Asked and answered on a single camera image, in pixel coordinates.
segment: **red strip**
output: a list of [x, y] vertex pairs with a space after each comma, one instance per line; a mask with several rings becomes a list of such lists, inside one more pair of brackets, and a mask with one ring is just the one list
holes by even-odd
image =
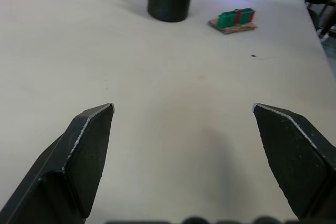
[[237, 16], [235, 18], [235, 24], [238, 24], [239, 23], [239, 20], [240, 20], [240, 17], [241, 17], [241, 11], [240, 10], [237, 10]]
[[254, 10], [251, 14], [250, 14], [250, 18], [248, 19], [248, 22], [250, 23], [250, 22], [252, 22], [252, 20], [253, 20], [253, 17], [254, 17], [254, 13], [255, 13], [256, 11]]

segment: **green object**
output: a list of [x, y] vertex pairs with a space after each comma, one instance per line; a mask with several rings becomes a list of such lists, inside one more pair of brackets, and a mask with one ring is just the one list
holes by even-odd
[[239, 19], [239, 24], [246, 24], [248, 23], [249, 19], [250, 19], [250, 16], [251, 14], [254, 12], [253, 9], [251, 8], [245, 8], [245, 9], [241, 9], [240, 10], [242, 15], [240, 16], [240, 19]]
[[235, 19], [237, 12], [232, 10], [231, 12], [225, 12], [218, 16], [217, 27], [223, 29], [225, 27], [230, 27], [235, 25]]

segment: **table surface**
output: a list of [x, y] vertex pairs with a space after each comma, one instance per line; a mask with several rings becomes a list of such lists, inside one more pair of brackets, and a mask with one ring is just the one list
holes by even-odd
[[[192, 0], [173, 24], [150, 17], [146, 0], [0, 3], [1, 207], [76, 114], [108, 102], [116, 113], [87, 223], [293, 218], [255, 102], [304, 115], [336, 144], [335, 80], [302, 0]], [[247, 7], [254, 31], [207, 25]]]

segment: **brown cardboard base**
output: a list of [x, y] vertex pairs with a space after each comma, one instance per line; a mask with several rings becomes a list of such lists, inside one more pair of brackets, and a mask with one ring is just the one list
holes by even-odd
[[253, 22], [247, 23], [247, 24], [243, 24], [243, 25], [234, 25], [232, 27], [226, 27], [226, 28], [219, 28], [217, 26], [217, 21], [218, 18], [212, 19], [209, 21], [209, 24], [216, 28], [218, 31], [221, 31], [223, 34], [232, 34], [232, 33], [238, 33], [240, 31], [250, 31], [250, 30], [254, 30], [257, 28], [257, 26], [255, 24], [253, 24]]

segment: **white tabletop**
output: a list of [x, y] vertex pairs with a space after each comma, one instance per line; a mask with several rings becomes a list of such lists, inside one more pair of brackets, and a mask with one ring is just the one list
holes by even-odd
[[[0, 207], [76, 114], [107, 102], [116, 113], [87, 223], [293, 218], [255, 102], [304, 115], [336, 144], [335, 81], [302, 0], [192, 0], [172, 24], [146, 0], [0, 5]], [[207, 25], [247, 7], [255, 31]]]

